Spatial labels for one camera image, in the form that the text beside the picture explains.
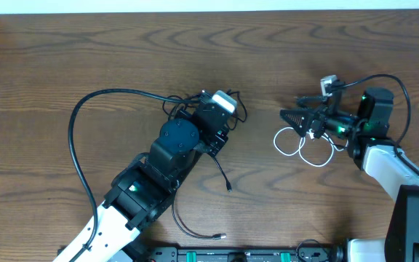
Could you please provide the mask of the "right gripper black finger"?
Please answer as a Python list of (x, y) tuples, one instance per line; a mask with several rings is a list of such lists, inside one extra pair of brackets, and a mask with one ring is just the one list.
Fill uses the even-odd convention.
[(296, 99), (296, 104), (297, 104), (297, 106), (299, 106), (301, 108), (309, 108), (314, 103), (324, 104), (327, 101), (328, 101), (327, 96), (322, 96), (322, 95), (304, 96), (304, 97), (301, 97), (301, 98), (297, 98)]
[(312, 109), (282, 109), (279, 112), (279, 115), (281, 119), (288, 123), (302, 138), (307, 135), (308, 131), (311, 131), (312, 133), (316, 132), (312, 127), (315, 119), (315, 113)]

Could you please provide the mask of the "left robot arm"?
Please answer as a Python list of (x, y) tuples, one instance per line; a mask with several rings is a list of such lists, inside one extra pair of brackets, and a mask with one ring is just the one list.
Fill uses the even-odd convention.
[(110, 94), (99, 90), (83, 97), (74, 107), (68, 124), (68, 146), (74, 167), (87, 193), (92, 217), (76, 238), (59, 251), (56, 261), (109, 261), (124, 252), (132, 261), (142, 250), (132, 243), (172, 206), (178, 189), (202, 155), (214, 159), (228, 141), (228, 122), (239, 121), (243, 103), (238, 92), (201, 91), (187, 98), (167, 97), (141, 90), (127, 93), (171, 103), (168, 120), (149, 151), (138, 154), (112, 181), (98, 204), (79, 165), (73, 143), (73, 127), (80, 108), (91, 98)]

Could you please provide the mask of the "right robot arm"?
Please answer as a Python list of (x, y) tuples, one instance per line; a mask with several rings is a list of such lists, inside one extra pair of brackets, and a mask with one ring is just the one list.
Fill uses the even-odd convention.
[(350, 239), (332, 255), (332, 261), (419, 261), (419, 168), (387, 136), (394, 95), (382, 87), (364, 91), (357, 114), (338, 106), (342, 93), (309, 98), (296, 109), (282, 109), (280, 117), (301, 138), (328, 134), (347, 141), (346, 150), (357, 167), (374, 178), (393, 199), (394, 209), (383, 239)]

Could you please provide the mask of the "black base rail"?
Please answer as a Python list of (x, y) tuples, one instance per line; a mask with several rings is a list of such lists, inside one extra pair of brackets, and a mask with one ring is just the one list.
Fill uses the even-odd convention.
[(321, 262), (321, 261), (374, 261), (385, 262), (382, 239), (353, 239), (344, 246), (332, 248), (319, 245), (301, 245), (287, 249), (183, 249), (156, 247), (143, 251), (130, 246), (110, 255), (107, 262)]

